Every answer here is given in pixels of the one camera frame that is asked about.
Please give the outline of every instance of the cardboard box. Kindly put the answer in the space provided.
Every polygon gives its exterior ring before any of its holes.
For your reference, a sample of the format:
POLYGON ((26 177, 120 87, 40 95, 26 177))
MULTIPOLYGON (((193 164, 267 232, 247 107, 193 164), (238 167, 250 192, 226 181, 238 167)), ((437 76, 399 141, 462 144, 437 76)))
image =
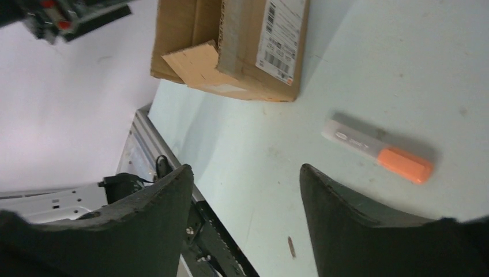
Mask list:
POLYGON ((151 75, 242 100, 294 101, 309 0, 160 0, 151 75))

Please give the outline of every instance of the table surface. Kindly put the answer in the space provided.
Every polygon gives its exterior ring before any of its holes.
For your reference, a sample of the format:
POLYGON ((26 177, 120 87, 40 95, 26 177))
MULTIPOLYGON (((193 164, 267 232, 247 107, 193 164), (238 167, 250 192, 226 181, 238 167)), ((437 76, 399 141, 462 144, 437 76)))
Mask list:
POLYGON ((487 1, 312 1, 296 102, 161 81, 149 117, 261 276, 315 276, 303 163, 413 214, 489 213, 488 13, 487 1), (414 185, 331 143, 331 118, 433 161, 433 176, 414 185))

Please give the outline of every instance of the highlighter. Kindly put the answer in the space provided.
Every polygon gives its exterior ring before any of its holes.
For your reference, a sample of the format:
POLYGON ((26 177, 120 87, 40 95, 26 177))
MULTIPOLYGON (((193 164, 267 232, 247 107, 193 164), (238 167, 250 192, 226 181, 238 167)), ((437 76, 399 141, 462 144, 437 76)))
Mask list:
POLYGON ((433 164, 401 148, 394 147, 337 121, 326 123, 322 135, 368 157, 382 167, 416 183, 426 182, 433 172, 433 164))

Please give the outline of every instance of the red component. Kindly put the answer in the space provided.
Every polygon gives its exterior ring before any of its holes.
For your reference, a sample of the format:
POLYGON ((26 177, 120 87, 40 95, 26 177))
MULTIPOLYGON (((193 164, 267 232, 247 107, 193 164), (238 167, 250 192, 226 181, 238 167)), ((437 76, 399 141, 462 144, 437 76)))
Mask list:
POLYGON ((58 28, 61 30, 66 30, 72 26, 72 23, 70 21, 66 20, 59 20, 58 21, 58 28))
POLYGON ((45 9, 53 8, 56 6, 56 3, 53 0, 44 0, 41 1, 41 6, 45 9))

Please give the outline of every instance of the black cable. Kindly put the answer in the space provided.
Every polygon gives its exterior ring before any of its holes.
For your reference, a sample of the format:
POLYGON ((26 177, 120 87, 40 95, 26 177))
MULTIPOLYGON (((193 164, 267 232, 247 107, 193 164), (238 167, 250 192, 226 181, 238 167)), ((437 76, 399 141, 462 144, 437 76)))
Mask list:
POLYGON ((158 178, 158 179, 161 178, 161 172, 160 172, 160 167, 159 167, 160 158, 166 159, 166 157, 164 155, 159 155, 158 158, 156 158, 155 168, 156 168, 156 178, 158 178))
POLYGON ((146 180, 146 179, 143 179, 143 178, 141 178, 141 177, 139 177, 139 176, 137 176, 137 177, 139 178, 139 181, 141 181, 141 182, 143 182, 143 183, 150 183, 150 184, 154 184, 154 183, 155 183, 155 182, 153 182, 153 181, 148 181, 148 180, 146 180))

